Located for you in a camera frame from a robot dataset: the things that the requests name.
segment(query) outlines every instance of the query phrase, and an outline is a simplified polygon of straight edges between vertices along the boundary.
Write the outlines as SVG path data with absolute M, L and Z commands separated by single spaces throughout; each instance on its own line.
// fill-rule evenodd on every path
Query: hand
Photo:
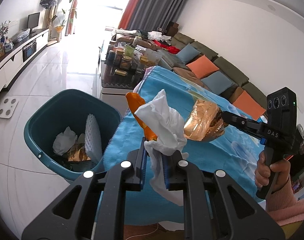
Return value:
M 273 187 L 273 191 L 276 192 L 280 190 L 288 182 L 290 176 L 290 167 L 290 162 L 283 159 L 271 164 L 269 168 L 265 165 L 265 155 L 262 151 L 259 155 L 257 168 L 255 170 L 255 185 L 257 185 L 257 187 L 267 186 L 269 184 L 271 169 L 273 172 L 279 172 L 279 176 L 277 177 L 276 184 Z

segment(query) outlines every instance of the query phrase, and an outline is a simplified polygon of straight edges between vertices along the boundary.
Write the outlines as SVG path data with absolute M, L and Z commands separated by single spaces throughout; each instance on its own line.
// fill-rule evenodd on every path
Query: teal trash can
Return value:
M 77 136 L 85 133 L 89 114 L 95 116 L 99 125 L 104 152 L 122 117 L 112 106 L 79 90 L 58 93 L 28 120 L 24 128 L 25 142 L 33 154 L 67 181 L 74 181 L 82 173 L 70 171 L 53 160 L 57 156 L 53 151 L 53 142 L 68 126 Z M 97 164 L 92 170 L 100 172 L 101 169 Z

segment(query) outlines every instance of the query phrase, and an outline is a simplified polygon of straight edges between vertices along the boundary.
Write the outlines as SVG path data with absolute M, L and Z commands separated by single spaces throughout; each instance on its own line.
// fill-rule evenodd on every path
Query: orange pillow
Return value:
M 266 111 L 246 91 L 243 91 L 237 100 L 235 100 L 233 106 L 249 114 L 254 120 L 259 119 Z
M 210 76 L 212 73 L 219 70 L 219 68 L 204 55 L 196 61 L 187 64 L 187 67 L 192 70 L 198 79 Z

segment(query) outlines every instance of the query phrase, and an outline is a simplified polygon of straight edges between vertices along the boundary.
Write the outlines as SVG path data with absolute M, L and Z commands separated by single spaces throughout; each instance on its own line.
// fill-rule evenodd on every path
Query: gold wrapper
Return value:
M 210 142 L 224 134 L 227 126 L 216 103 L 197 99 L 184 125 L 184 136 L 193 141 Z
M 91 159 L 85 153 L 84 143 L 74 144 L 64 156 L 69 162 L 81 162 Z

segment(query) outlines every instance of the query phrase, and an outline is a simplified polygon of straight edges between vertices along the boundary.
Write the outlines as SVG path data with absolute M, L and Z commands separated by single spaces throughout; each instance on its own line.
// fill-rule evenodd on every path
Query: tile floor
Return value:
M 92 94 L 102 41 L 87 52 L 81 49 L 83 38 L 65 37 L 39 54 L 9 92 L 0 93 L 0 102 L 7 95 L 18 99 L 13 116 L 0 118 L 0 211 L 19 239 L 24 228 L 69 185 L 29 150 L 23 138 L 24 126 L 62 90 L 74 88 Z

